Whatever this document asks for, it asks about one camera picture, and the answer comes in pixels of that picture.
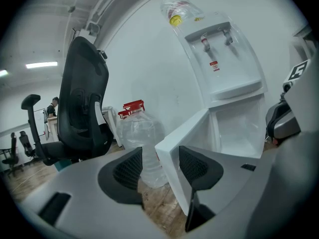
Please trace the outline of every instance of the person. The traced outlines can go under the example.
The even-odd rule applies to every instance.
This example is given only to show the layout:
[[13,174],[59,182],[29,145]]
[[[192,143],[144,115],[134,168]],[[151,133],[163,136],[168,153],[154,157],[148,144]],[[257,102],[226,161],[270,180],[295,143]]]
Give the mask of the person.
[[48,106],[46,109],[46,112],[48,113],[49,118],[56,117],[55,114],[55,107],[59,104],[59,98],[55,97],[52,99],[52,103]]

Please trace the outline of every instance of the chair backrest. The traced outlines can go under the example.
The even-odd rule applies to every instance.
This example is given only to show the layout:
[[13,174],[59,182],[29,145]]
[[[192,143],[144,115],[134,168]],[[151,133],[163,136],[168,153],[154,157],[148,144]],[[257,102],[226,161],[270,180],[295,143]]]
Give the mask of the chair backrest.
[[24,148],[24,153],[30,157],[31,154],[32,154],[32,151],[33,151],[33,148],[29,142],[29,138],[28,136],[26,135],[25,131],[21,131],[20,132],[20,142],[21,144],[23,145],[23,148]]
[[[94,131],[99,131],[103,127],[101,124],[106,123],[101,107],[108,78],[109,71],[101,52],[84,37],[76,37],[66,58],[57,122],[59,139],[68,147],[92,149]],[[92,128],[92,120],[97,122],[96,128]]]
[[14,133],[11,133],[11,158],[16,158],[16,136]]

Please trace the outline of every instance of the plastic water bottle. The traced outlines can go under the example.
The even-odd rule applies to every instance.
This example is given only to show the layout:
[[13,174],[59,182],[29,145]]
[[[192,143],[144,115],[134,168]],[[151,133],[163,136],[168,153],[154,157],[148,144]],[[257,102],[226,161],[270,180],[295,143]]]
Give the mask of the plastic water bottle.
[[155,145],[165,137],[163,125],[145,112],[144,102],[138,100],[123,105],[119,112],[117,134],[124,148],[142,147],[143,170],[141,179],[151,188],[159,188],[168,180],[155,151]]

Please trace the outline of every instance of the black office chair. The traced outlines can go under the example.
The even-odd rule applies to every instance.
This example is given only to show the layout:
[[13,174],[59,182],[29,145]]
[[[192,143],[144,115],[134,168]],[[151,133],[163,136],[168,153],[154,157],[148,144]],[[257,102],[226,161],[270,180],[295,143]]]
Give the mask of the black office chair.
[[18,164],[18,162],[19,162],[19,158],[16,155],[15,148],[16,148],[16,136],[14,133],[11,133],[11,150],[9,150],[10,158],[3,160],[2,163],[9,165],[10,171],[9,171],[8,175],[10,173],[12,173],[13,176],[15,176],[16,170],[20,169],[21,171],[23,171],[22,167],[20,167],[20,166],[15,167],[14,166],[14,165]]
[[26,97],[21,108],[28,111],[35,152],[46,165],[59,159],[85,160],[106,154],[113,134],[101,112],[109,72],[106,55],[84,37],[76,37],[68,50],[59,98],[59,142],[40,143],[33,106],[39,95]]
[[24,148],[24,153],[27,157],[30,157],[30,159],[35,157],[35,149],[32,148],[29,138],[26,135],[25,131],[20,132],[20,142],[22,143],[22,146]]

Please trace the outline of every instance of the office chair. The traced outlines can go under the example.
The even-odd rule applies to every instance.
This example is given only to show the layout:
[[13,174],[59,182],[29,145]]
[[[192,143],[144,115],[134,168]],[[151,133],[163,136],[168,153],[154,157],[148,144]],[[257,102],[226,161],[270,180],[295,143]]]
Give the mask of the office chair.
[[20,132],[20,142],[22,143],[22,146],[24,148],[24,153],[27,157],[30,157],[30,159],[35,157],[35,150],[32,148],[29,138],[26,135],[25,131]]
[[39,95],[27,96],[21,108],[28,111],[35,152],[46,165],[60,159],[85,160],[106,154],[113,134],[101,112],[109,72],[107,56],[84,37],[76,37],[68,50],[58,110],[58,142],[40,143],[33,106]]
[[2,163],[9,165],[10,171],[9,171],[8,175],[10,173],[12,173],[13,176],[15,176],[15,171],[17,169],[20,169],[21,171],[23,171],[22,167],[20,167],[20,166],[15,167],[14,166],[14,165],[18,164],[18,162],[19,162],[19,158],[16,155],[15,148],[16,148],[16,136],[14,133],[11,133],[11,150],[9,150],[10,158],[3,160]]

